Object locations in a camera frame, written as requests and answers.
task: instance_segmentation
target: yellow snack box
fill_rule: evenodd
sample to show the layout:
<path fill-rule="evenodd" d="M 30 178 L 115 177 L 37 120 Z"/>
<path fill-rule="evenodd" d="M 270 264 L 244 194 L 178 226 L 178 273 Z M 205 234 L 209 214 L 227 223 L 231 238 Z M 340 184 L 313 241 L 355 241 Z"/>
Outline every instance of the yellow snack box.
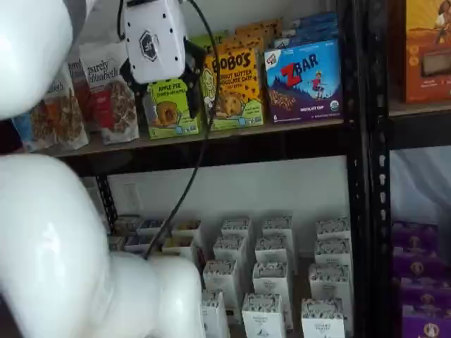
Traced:
<path fill-rule="evenodd" d="M 201 78 L 206 112 L 214 102 L 218 63 L 221 67 L 221 86 L 212 130 L 262 125 L 264 95 L 259 73 L 259 52 L 253 48 L 231 49 L 219 54 L 219 62 L 211 54 L 206 57 Z"/>

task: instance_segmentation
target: chocolate chip cookie image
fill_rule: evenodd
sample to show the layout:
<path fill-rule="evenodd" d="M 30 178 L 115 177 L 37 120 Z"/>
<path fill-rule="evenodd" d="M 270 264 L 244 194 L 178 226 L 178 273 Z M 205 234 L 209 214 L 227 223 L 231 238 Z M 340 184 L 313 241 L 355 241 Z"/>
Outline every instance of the chocolate chip cookie image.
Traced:
<path fill-rule="evenodd" d="M 155 125 L 168 127 L 177 125 L 180 112 L 177 105 L 171 101 L 163 101 L 156 105 Z"/>
<path fill-rule="evenodd" d="M 241 96 L 237 93 L 227 93 L 219 96 L 219 105 L 216 116 L 219 118 L 230 118 L 242 113 Z"/>

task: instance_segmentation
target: black cable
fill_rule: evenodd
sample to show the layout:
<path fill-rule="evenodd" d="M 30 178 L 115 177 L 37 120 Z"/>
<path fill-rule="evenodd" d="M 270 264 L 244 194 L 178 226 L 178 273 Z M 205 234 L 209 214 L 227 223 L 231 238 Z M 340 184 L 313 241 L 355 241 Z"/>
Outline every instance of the black cable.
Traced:
<path fill-rule="evenodd" d="M 124 0 L 119 0 L 118 20 L 116 22 L 116 24 L 117 24 L 116 29 L 118 31 L 119 40 L 121 40 L 121 41 L 125 39 L 125 34 L 123 34 L 121 32 L 121 21 L 122 21 L 121 18 L 122 18 L 122 9 L 123 9 L 123 7 L 124 7 Z"/>
<path fill-rule="evenodd" d="M 210 108 L 210 111 L 207 112 L 207 117 L 210 117 L 210 121 L 209 121 L 208 127 L 206 129 L 205 138 L 204 138 L 204 141 L 202 142 L 202 147 L 201 147 L 201 150 L 200 150 L 199 158 L 197 159 L 196 166 L 194 167 L 194 170 L 192 171 L 191 178 L 188 181 L 188 184 L 187 184 L 187 186 L 185 188 L 185 191 L 183 192 L 182 196 L 178 200 L 178 202 L 175 205 L 174 209 L 171 211 L 171 214 L 164 221 L 164 223 L 159 228 L 158 232 L 152 238 L 152 240 L 150 242 L 150 245 L 149 245 L 149 248 L 147 249 L 146 254 L 144 255 L 144 259 L 147 259 L 149 257 L 149 254 L 152 252 L 152 249 L 155 247 L 156 243 L 158 243 L 158 240 L 160 239 L 160 236 L 163 234 L 163 232 L 166 229 L 169 228 L 169 226 L 171 225 L 172 219 L 174 219 L 174 216 L 178 212 L 178 209 L 180 209 L 180 206 L 182 205 L 183 201 L 185 200 L 185 197 L 188 195 L 188 192 L 191 189 L 192 183 L 194 182 L 194 179 L 196 178 L 197 171 L 199 170 L 200 163 L 202 162 L 202 159 L 204 157 L 205 149 L 206 149 L 206 146 L 207 146 L 208 140 L 209 140 L 211 126 L 213 125 L 213 120 L 214 120 L 214 116 L 215 116 L 215 112 L 216 112 L 216 105 L 218 103 L 218 98 L 219 98 L 219 85 L 220 85 L 220 82 L 219 82 L 219 80 L 220 80 L 219 68 L 220 67 L 219 67 L 218 48 L 216 47 L 216 43 L 214 41 L 213 33 L 211 32 L 210 26 L 209 26 L 208 22 L 206 21 L 206 18 L 204 16 L 204 14 L 202 13 L 201 9 L 198 7 L 198 5 L 195 3 L 194 0 L 187 0 L 187 1 L 190 4 L 192 4 L 192 6 L 196 10 L 197 14 L 199 15 L 200 19 L 202 20 L 206 31 L 209 33 L 209 37 L 210 37 L 210 40 L 211 40 L 211 45 L 213 46 L 213 50 L 214 50 L 214 56 L 216 57 L 216 60 L 218 61 L 218 62 L 216 62 L 216 64 L 217 64 L 217 66 L 216 66 L 216 92 L 215 92 L 215 96 L 214 96 L 214 100 L 213 100 L 213 106 Z"/>

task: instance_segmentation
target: bobo's box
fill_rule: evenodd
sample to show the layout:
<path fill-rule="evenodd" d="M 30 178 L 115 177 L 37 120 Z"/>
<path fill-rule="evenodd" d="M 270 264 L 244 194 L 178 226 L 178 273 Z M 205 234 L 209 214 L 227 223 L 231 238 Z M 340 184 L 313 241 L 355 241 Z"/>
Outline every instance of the bobo's box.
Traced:
<path fill-rule="evenodd" d="M 151 139 L 199 134 L 202 114 L 191 118 L 187 85 L 180 79 L 149 83 L 143 98 Z"/>
<path fill-rule="evenodd" d="M 340 118 L 337 40 L 265 52 L 269 106 L 275 123 Z"/>
<path fill-rule="evenodd" d="M 238 48 L 219 54 L 220 94 L 212 130 L 263 125 L 264 105 L 258 51 Z M 209 54 L 202 71 L 205 111 L 213 106 L 216 93 L 216 58 Z"/>

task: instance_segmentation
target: purple box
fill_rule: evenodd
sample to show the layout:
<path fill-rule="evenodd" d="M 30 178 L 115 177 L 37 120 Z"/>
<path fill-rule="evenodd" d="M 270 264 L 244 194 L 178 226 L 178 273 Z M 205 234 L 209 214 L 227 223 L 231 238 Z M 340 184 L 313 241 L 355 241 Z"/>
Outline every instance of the purple box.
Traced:
<path fill-rule="evenodd" d="M 451 281 L 403 277 L 400 299 L 403 304 L 451 308 Z"/>
<path fill-rule="evenodd" d="M 396 220 L 392 226 L 392 244 L 403 248 L 438 250 L 438 226 Z"/>
<path fill-rule="evenodd" d="M 265 65 L 274 123 L 341 118 L 337 40 L 267 51 Z"/>
<path fill-rule="evenodd" d="M 419 253 L 410 249 L 393 248 L 393 275 L 395 277 L 444 278 L 447 265 L 436 252 Z"/>
<path fill-rule="evenodd" d="M 402 306 L 402 338 L 451 337 L 451 311 L 433 306 Z"/>

